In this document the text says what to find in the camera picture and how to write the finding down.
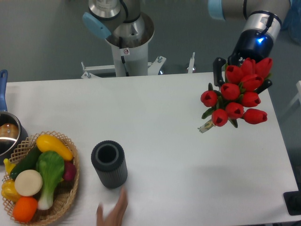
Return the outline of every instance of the black cylinder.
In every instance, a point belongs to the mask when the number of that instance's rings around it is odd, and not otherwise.
[[[91,161],[105,187],[117,188],[127,180],[124,150],[117,142],[106,140],[97,144],[92,151]]]

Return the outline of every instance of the green cucumber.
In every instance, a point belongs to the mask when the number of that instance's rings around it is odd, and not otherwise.
[[[42,152],[34,146],[27,155],[11,170],[9,177],[13,180],[25,170],[34,170],[39,156]]]

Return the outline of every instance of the metal bracket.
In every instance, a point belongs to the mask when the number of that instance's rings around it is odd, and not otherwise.
[[[190,61],[189,61],[188,72],[187,72],[188,74],[191,74],[191,73],[193,73],[193,71],[195,71],[194,55],[195,55],[195,52],[192,53],[192,57],[190,58]]]
[[[160,74],[160,70],[161,70],[163,64],[165,63],[165,61],[166,61],[165,57],[158,56],[153,63],[148,62],[148,75]],[[81,62],[81,66],[83,69],[83,75],[81,77],[83,79],[100,78],[94,74],[104,74],[104,73],[114,73],[115,72],[114,65],[85,67],[84,62]]]
[[[294,112],[301,105],[301,81],[298,81],[296,86],[298,89],[298,93],[292,98],[288,105],[279,114],[279,122],[281,122],[282,119],[286,119],[288,115]]]

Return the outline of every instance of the blue light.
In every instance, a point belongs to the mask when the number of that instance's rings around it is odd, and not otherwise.
[[[258,43],[261,44],[264,38],[257,39]]]

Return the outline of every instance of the yellow squash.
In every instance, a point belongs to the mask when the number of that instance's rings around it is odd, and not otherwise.
[[[41,152],[54,151],[58,153],[65,161],[71,161],[73,154],[62,141],[52,135],[43,134],[40,135],[37,140],[38,149]]]
[[[11,163],[11,162],[9,161],[9,159],[4,159],[3,162],[4,162],[4,165],[5,165],[5,170],[6,170],[6,172],[7,172],[8,174],[10,174],[11,170],[16,166],[16,164]]]
[[[21,195],[15,189],[15,182],[12,179],[9,179],[2,184],[1,195],[13,202],[17,202],[21,198]]]

